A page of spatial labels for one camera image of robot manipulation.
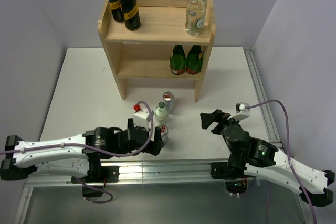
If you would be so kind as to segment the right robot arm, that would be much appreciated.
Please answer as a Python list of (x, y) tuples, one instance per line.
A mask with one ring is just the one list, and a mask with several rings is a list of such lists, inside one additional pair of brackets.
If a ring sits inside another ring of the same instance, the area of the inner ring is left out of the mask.
[(246, 112), (230, 115), (222, 110), (200, 114), (202, 129), (216, 123), (211, 132), (224, 139), (230, 152), (228, 161), (211, 164), (211, 177), (223, 180), (236, 180), (245, 175), (257, 177), (291, 190), (313, 206), (333, 203), (334, 193), (328, 186), (335, 181), (335, 173), (306, 166), (288, 158), (275, 145), (250, 136), (239, 123), (248, 116)]

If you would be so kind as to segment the silver can front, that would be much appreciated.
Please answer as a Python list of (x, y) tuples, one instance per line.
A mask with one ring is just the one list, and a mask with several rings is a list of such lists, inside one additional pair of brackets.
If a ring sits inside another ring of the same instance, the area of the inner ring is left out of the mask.
[(164, 124), (160, 124), (158, 127), (160, 128), (161, 140), (163, 141), (164, 145), (166, 145), (169, 138), (168, 127)]

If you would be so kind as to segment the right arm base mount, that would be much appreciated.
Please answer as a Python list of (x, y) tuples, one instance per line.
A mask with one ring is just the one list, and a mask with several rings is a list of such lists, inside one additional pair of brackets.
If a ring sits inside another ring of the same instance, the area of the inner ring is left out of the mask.
[(247, 194), (257, 185), (256, 177), (245, 175), (242, 170), (228, 166), (228, 162), (212, 162), (210, 176), (212, 179), (223, 180), (229, 195)]

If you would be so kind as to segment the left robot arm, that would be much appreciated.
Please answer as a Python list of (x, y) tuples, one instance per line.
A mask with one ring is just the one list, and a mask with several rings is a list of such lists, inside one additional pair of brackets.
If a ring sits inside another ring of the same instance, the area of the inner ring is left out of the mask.
[(105, 177), (101, 160), (128, 157), (139, 153), (159, 155), (164, 142), (160, 129), (135, 126), (98, 127), (73, 137), (45, 142), (24, 141), (17, 135), (7, 137), (5, 158), (1, 161), (1, 180), (16, 181), (30, 175), (67, 175), (86, 182)]

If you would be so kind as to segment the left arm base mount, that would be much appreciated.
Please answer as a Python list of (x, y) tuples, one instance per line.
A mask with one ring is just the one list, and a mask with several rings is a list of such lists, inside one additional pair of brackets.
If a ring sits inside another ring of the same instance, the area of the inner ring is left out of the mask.
[(113, 200), (113, 194), (108, 192), (107, 183), (116, 183), (119, 178), (119, 166), (101, 167), (100, 174), (96, 177), (84, 178), (71, 177), (72, 184), (82, 186), (81, 192), (84, 200), (91, 204), (105, 204)]

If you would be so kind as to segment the clear bottle green cap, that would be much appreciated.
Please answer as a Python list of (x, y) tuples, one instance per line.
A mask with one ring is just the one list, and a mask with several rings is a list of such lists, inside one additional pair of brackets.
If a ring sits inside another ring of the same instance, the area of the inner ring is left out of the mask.
[(207, 0), (188, 0), (186, 7), (185, 30), (190, 35), (202, 32), (205, 23)]

